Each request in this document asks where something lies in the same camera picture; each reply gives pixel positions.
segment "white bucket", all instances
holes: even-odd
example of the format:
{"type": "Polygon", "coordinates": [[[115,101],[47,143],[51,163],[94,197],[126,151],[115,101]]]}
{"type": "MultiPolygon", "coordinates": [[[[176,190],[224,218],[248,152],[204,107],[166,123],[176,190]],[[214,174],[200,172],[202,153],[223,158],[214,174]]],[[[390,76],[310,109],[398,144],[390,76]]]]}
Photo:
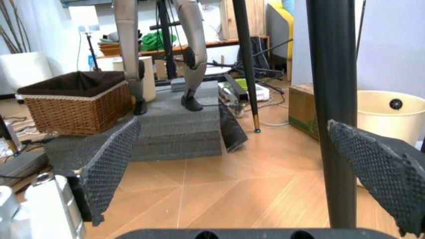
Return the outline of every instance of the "white bucket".
{"type": "Polygon", "coordinates": [[[425,99],[402,93],[358,91],[357,109],[358,128],[401,139],[413,147],[425,122],[425,99]],[[403,103],[398,110],[390,107],[394,99],[403,103]]]}
{"type": "Polygon", "coordinates": [[[41,52],[1,55],[0,71],[15,92],[53,77],[47,58],[41,52]]]}

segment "green object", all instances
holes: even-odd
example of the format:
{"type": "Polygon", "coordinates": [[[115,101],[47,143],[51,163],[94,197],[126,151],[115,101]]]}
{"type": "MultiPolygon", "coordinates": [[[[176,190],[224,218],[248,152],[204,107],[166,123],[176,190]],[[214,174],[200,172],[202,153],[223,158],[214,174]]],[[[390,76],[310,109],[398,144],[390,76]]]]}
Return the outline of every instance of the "green object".
{"type": "MultiPolygon", "coordinates": [[[[176,41],[177,37],[173,34],[171,42],[176,41]]],[[[164,41],[162,39],[162,32],[149,33],[142,38],[142,51],[163,50],[164,41]]]]}
{"type": "Polygon", "coordinates": [[[246,79],[245,78],[238,78],[235,79],[236,83],[242,87],[243,90],[248,90],[248,85],[246,84],[246,79]]]}

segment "white cylinder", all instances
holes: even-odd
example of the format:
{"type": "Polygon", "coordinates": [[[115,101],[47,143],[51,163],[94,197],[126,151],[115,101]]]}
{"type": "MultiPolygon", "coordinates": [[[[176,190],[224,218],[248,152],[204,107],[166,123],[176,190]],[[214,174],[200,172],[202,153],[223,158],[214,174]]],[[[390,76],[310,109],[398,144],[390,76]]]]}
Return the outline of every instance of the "white cylinder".
{"type": "Polygon", "coordinates": [[[41,52],[0,55],[0,70],[15,92],[53,77],[47,58],[41,52]]]}
{"type": "MultiPolygon", "coordinates": [[[[153,75],[153,65],[151,56],[141,56],[139,60],[142,60],[145,64],[145,75],[143,77],[143,97],[149,102],[155,99],[156,90],[155,90],[155,78],[153,75]]],[[[122,59],[113,61],[113,70],[114,71],[124,71],[124,66],[122,64],[122,59]]]]}
{"type": "Polygon", "coordinates": [[[425,99],[396,92],[358,91],[357,127],[385,137],[398,138],[415,146],[425,122],[425,99]],[[390,101],[399,99],[399,110],[390,101]]]}

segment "robot leg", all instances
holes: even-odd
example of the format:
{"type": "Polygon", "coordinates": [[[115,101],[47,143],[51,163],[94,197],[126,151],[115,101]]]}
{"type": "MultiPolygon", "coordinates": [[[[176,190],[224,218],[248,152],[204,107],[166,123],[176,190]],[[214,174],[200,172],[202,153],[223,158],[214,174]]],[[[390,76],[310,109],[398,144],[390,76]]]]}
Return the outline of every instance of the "robot leg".
{"type": "Polygon", "coordinates": [[[203,107],[197,102],[194,95],[202,83],[207,69],[207,49],[202,15],[196,0],[174,0],[174,7],[189,44],[184,53],[186,89],[182,97],[182,105],[190,111],[200,111],[203,107]]]}
{"type": "Polygon", "coordinates": [[[136,98],[134,114],[142,115],[147,108],[143,98],[143,76],[139,75],[137,0],[116,0],[113,9],[128,87],[136,98]]]}

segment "gray foam platform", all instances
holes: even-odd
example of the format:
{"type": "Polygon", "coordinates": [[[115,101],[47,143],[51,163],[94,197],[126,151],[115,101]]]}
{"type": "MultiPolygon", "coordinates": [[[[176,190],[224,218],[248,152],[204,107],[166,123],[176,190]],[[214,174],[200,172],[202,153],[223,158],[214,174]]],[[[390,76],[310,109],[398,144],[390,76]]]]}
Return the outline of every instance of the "gray foam platform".
{"type": "Polygon", "coordinates": [[[141,134],[132,161],[181,159],[220,155],[220,117],[217,81],[203,82],[196,93],[204,105],[190,112],[180,103],[183,92],[158,87],[148,112],[140,117],[141,134]]]}

